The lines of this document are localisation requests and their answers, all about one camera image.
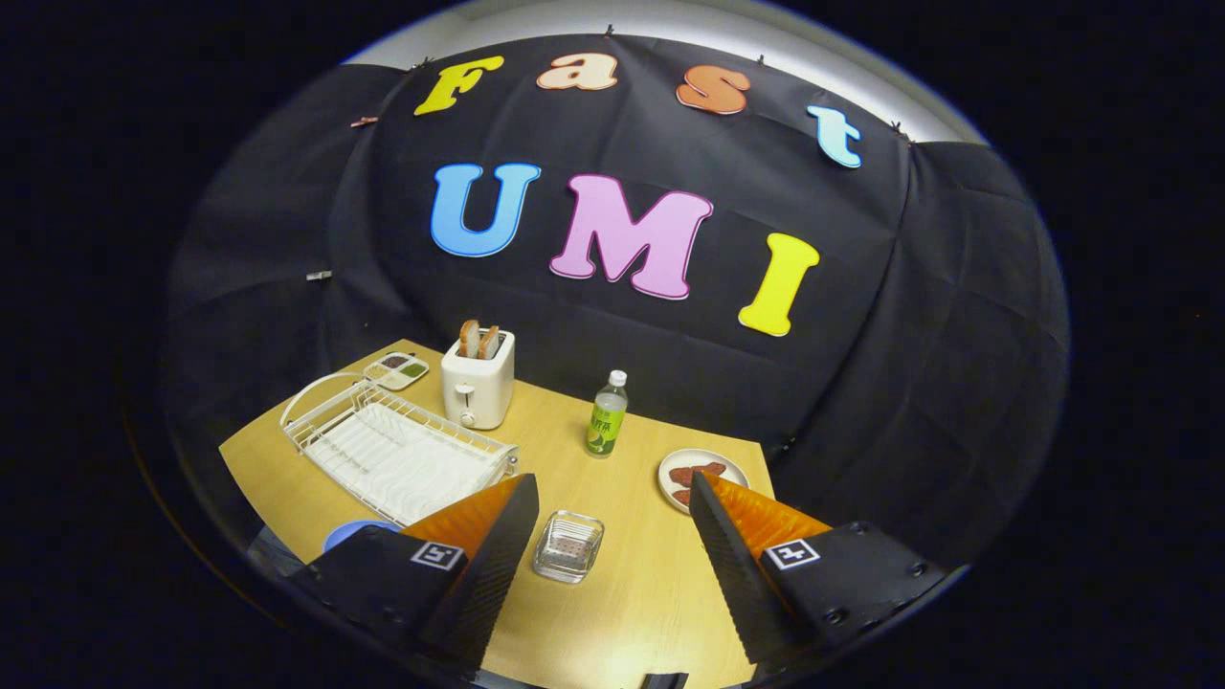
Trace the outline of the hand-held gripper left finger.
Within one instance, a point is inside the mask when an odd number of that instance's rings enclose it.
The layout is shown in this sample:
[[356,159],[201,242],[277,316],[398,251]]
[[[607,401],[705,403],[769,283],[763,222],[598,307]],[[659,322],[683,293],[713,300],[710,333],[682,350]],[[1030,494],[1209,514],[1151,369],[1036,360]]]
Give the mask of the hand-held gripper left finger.
[[475,672],[539,515],[535,474],[519,474],[407,528],[364,526],[290,576],[398,656]]

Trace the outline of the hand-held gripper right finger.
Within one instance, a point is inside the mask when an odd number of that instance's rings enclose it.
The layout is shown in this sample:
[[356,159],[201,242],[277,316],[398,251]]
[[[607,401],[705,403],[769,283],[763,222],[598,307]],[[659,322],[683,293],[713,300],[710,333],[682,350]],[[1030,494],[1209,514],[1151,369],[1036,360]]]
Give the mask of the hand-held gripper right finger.
[[831,663],[926,606],[948,571],[867,521],[828,526],[696,472],[688,511],[748,662]]

